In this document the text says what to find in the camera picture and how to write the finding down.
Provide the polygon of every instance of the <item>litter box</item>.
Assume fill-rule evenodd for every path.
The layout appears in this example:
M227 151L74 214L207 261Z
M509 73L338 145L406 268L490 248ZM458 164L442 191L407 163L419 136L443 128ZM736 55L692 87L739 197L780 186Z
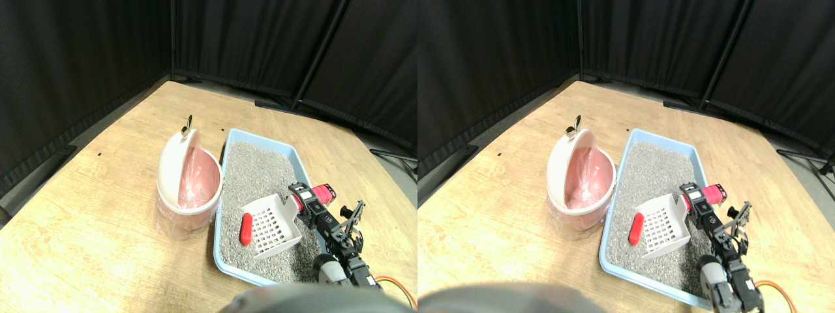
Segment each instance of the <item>litter box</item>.
M247 133L240 129L230 129L229 136L226 138L226 146L223 148L223 159L221 160L222 165L220 167L220 169L224 173L224 176L226 173L225 159L229 155L229 147L232 145L232 143L239 141L254 144L256 147L261 149L267 149L270 151L278 152L280 154L284 154L290 160L290 164L293 165L293 173L296 175L296 180L298 182L305 183L308 186L313 185L311 184L311 180L307 178L307 172L305 171L305 167L301 164L299 154L298 152L296 152L296 149L293 148L293 146L279 141L275 141L273 139L261 137L256 134ZM215 248L213 251L213 254L215 255L215 264L217 265L217 268L220 269L221 272L226 273L227 275L246 281L252 285L261 286L278 284L273 280L269 280L259 275L252 274L248 271L241 270L232 265L228 265L223 261L223 259L220 257L220 240L223 236L223 232L220 231L220 227L223 223L223 221L220 218L222 216L222 214L220 213L222 210L223 195L221 194L217 210L217 216L215 217ZM319 246L322 248L322 253L327 253L325 248L325 240L321 237L319 232L316 232L316 238L319 240Z
M641 129L632 129L631 134L629 136L629 140L626 141L626 149L624 150L623 157L620 158L620 166L618 166L619 178L622 177L622 172L626 167L626 156L629 155L629 149L632 147L632 144L638 142L648 142L651 144L655 144L663 149L680 152L686 155L688 158L690 158L690 162L693 164L693 174L696 177L696 183L700 186L709 185L707 183L705 171L701 167L701 160L699 160L699 154L696 152L696 148L689 144L662 137L660 135L653 134ZM611 207L613 209L609 210L609 213L606 214L606 222L603 227L603 239L600 242L600 266L603 267L603 271L614 276L620 277L624 280L628 280L638 285L644 286L650 290L654 290L658 293L661 293L662 295L667 295L670 298L679 300L688 305L698 306L705 310L713 310L710 301L708 301L707 299L704 299L697 295L693 295L683 290L676 289L669 285L662 284L657 280L652 280L646 276L635 273L634 271L624 269L620 266L613 265L606 261L606 246L609 239L609 228L611 224L610 221L612 220L612 213L615 212L614 208L616 208L615 204L617 204L618 200L618 190L620 190L620 184L623 183L623 181L623 179L618 179L617 187L615 187L615 195L612 198Z

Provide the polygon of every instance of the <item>black backdrop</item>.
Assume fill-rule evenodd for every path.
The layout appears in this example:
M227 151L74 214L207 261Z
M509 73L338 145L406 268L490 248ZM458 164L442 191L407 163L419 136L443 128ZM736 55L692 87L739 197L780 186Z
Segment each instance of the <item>black backdrop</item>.
M699 98L740 1L583 1L583 73Z
M170 3L0 5L0 197L170 70Z
M175 1L175 72L294 97L338 1ZM414 153L414 1L352 0L301 99Z
M579 69L576 1L418 7L418 177Z
M175 69L292 95L336 3L178 0ZM694 97L741 6L582 3L586 73ZM415 152L421 176L577 72L576 8L351 1L304 100ZM831 152L831 16L831 3L756 1L711 103ZM170 70L168 1L19 2L0 20L0 196Z
M835 3L754 2L711 103L830 154Z
M291 97L336 1L175 1L175 72Z
M354 0L302 102L417 146L417 0Z

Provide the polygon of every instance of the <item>red cylinder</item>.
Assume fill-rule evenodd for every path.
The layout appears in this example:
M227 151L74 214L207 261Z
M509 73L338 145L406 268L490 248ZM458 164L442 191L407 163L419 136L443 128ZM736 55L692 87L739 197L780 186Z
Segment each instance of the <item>red cylinder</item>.
M240 223L240 242L249 245L252 241L252 215L244 213L244 220Z
M705 198L707 198L707 203L710 204L720 204L727 199L727 194L725 190L722 188L720 184L714 184L711 186L707 186L701 189L701 192L705 194Z
M320 184L313 187L313 193L316 194L322 204L329 204L337 197L337 192L333 191L329 184Z

